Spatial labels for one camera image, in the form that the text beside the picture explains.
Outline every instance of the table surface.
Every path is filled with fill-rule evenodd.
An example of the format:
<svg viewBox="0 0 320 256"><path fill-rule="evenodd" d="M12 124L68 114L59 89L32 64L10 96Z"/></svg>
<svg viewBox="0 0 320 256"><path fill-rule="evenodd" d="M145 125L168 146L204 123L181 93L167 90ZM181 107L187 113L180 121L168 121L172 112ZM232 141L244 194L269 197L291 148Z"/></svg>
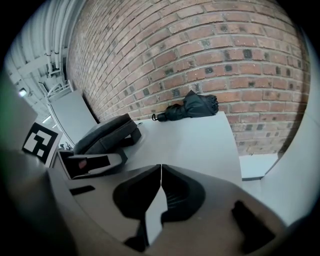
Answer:
<svg viewBox="0 0 320 256"><path fill-rule="evenodd" d="M141 139L124 149L125 171L167 164L241 186L236 142L224 112L215 116L158 122L136 121Z"/></svg>

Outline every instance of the folded umbrella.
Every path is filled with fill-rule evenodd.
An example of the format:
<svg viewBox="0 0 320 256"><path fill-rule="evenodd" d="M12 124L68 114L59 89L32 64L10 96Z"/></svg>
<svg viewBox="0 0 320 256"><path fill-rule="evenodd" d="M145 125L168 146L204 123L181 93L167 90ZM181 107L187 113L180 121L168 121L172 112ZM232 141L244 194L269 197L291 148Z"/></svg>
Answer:
<svg viewBox="0 0 320 256"><path fill-rule="evenodd" d="M218 101L215 95L198 95L193 90L183 99L183 105L174 104L168 106L164 113L157 116L152 115L152 120L165 122L167 120L175 121L182 118L201 118L214 116L218 110Z"/></svg>

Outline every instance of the wall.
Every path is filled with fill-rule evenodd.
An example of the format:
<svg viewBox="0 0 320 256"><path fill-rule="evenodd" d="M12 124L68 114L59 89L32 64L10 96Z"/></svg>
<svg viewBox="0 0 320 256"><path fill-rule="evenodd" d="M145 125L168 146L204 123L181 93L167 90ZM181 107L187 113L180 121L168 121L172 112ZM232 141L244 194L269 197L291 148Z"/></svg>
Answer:
<svg viewBox="0 0 320 256"><path fill-rule="evenodd" d="M215 94L241 155L284 151L309 93L300 34L275 1L89 0L68 78L101 121Z"/></svg>

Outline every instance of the white panel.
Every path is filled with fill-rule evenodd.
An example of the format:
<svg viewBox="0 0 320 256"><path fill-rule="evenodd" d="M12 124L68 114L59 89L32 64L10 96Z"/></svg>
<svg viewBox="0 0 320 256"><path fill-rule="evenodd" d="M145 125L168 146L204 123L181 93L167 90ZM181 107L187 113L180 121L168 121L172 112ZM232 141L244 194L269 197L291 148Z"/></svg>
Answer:
<svg viewBox="0 0 320 256"><path fill-rule="evenodd" d="M283 157L261 179L262 201L288 225L310 212L320 188L320 62L306 41L311 68L306 112Z"/></svg>
<svg viewBox="0 0 320 256"><path fill-rule="evenodd" d="M42 149L38 150L38 153L36 153L39 157L42 157L44 155L44 151Z"/></svg>
<svg viewBox="0 0 320 256"><path fill-rule="evenodd" d="M263 177L278 161L279 154L253 154L239 157L242 178Z"/></svg>
<svg viewBox="0 0 320 256"><path fill-rule="evenodd" d="M97 124L78 90L52 102L51 106L73 143L81 140Z"/></svg>
<svg viewBox="0 0 320 256"><path fill-rule="evenodd" d="M34 132L32 132L28 138L28 140L26 141L26 143L24 144L24 148L26 150L29 150L29 151L34 151L36 145L37 145L37 140L35 140L35 137L36 137L36 134Z"/></svg>
<svg viewBox="0 0 320 256"><path fill-rule="evenodd" d="M50 139L51 139L51 135L49 135L49 134L46 134L46 133L44 133L43 131L38 131L37 133L36 133L36 135L38 135L38 136L40 136L40 137L42 137L42 138L44 138L44 140L43 140L43 142L42 142L42 144L43 145L45 145L45 146L47 146L48 145L48 143L49 143L49 141L50 141Z"/></svg>
<svg viewBox="0 0 320 256"><path fill-rule="evenodd" d="M164 189L160 186L152 203L145 212L145 228L149 245L152 245L162 231L161 215L167 210L167 197Z"/></svg>

